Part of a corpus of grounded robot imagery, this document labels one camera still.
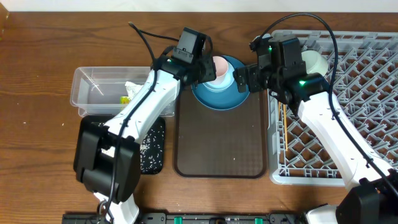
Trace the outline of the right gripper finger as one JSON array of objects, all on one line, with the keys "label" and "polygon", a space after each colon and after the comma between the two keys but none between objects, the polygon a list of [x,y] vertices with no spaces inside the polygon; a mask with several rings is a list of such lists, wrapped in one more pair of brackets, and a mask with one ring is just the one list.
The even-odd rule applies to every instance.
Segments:
[{"label": "right gripper finger", "polygon": [[248,65],[246,70],[246,83],[251,93],[260,91],[260,84],[258,82],[258,67],[256,64]]},{"label": "right gripper finger", "polygon": [[237,84],[238,91],[240,93],[246,92],[247,82],[248,82],[248,68],[247,67],[236,68],[233,72],[233,78]]}]

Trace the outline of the light blue bowl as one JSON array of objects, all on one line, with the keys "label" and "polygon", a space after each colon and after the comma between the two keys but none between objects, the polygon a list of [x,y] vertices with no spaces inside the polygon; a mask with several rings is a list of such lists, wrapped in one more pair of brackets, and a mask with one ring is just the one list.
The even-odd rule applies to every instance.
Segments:
[{"label": "light blue bowl", "polygon": [[227,88],[229,88],[233,84],[234,68],[229,62],[227,62],[227,64],[228,64],[228,70],[224,76],[224,80],[219,85],[214,85],[214,84],[211,84],[210,82],[206,82],[203,84],[208,90],[215,92],[215,93],[219,93],[219,92],[225,91]]}]

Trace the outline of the pink paper cup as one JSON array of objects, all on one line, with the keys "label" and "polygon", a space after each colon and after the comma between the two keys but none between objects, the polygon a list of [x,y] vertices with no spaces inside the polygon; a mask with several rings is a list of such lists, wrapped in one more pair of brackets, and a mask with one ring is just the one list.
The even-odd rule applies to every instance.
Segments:
[{"label": "pink paper cup", "polygon": [[226,61],[226,59],[220,56],[214,56],[213,61],[216,68],[216,79],[211,83],[213,85],[220,85],[224,81],[224,78],[228,71],[228,62]]}]

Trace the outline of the mint green bowl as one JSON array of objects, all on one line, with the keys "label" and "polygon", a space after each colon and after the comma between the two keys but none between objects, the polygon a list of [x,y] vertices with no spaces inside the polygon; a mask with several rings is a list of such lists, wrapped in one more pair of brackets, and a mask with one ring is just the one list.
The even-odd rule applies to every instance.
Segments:
[{"label": "mint green bowl", "polygon": [[306,50],[302,52],[302,59],[309,75],[319,73],[324,77],[327,74],[328,61],[317,51]]}]

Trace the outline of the white tissue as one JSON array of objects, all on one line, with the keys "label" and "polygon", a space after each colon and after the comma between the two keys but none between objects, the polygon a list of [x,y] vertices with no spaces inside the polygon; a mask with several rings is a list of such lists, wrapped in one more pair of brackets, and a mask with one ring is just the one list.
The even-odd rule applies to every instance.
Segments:
[{"label": "white tissue", "polygon": [[130,100],[132,100],[141,90],[143,85],[139,85],[133,82],[126,82],[125,87],[127,91],[127,96],[130,98]]}]

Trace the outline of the green yellow snack wrapper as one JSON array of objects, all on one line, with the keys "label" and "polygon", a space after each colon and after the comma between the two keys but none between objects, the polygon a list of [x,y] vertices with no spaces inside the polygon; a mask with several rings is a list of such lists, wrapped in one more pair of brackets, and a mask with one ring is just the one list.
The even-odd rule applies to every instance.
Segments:
[{"label": "green yellow snack wrapper", "polygon": [[130,103],[130,98],[128,96],[121,96],[119,101],[120,104],[127,105]]}]

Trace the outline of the white rice pile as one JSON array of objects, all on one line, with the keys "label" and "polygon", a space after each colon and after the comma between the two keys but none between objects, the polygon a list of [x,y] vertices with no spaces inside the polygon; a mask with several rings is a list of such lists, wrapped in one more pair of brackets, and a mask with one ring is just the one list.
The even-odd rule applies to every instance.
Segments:
[{"label": "white rice pile", "polygon": [[158,174],[164,164],[165,120],[157,118],[140,145],[141,174]]}]

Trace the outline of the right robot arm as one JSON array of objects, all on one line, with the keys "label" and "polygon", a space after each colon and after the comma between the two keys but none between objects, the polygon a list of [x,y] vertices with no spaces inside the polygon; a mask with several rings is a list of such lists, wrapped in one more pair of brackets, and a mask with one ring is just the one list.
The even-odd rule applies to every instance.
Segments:
[{"label": "right robot arm", "polygon": [[347,196],[339,205],[305,212],[305,223],[397,223],[397,171],[366,142],[342,110],[329,65],[313,50],[303,51],[294,35],[257,36],[250,48],[257,63],[237,68],[239,92],[269,91],[320,140],[343,179]]}]

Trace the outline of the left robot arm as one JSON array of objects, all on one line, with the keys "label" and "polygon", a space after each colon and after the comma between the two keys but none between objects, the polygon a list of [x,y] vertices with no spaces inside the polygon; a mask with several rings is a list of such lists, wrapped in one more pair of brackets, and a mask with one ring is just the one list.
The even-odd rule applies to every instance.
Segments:
[{"label": "left robot arm", "polygon": [[133,192],[141,175],[140,145],[166,106],[186,85],[213,81],[211,37],[188,27],[176,46],[152,58],[145,84],[130,103],[102,126],[96,116],[80,123],[73,170],[77,181],[100,197],[92,223],[135,223],[139,209]]}]

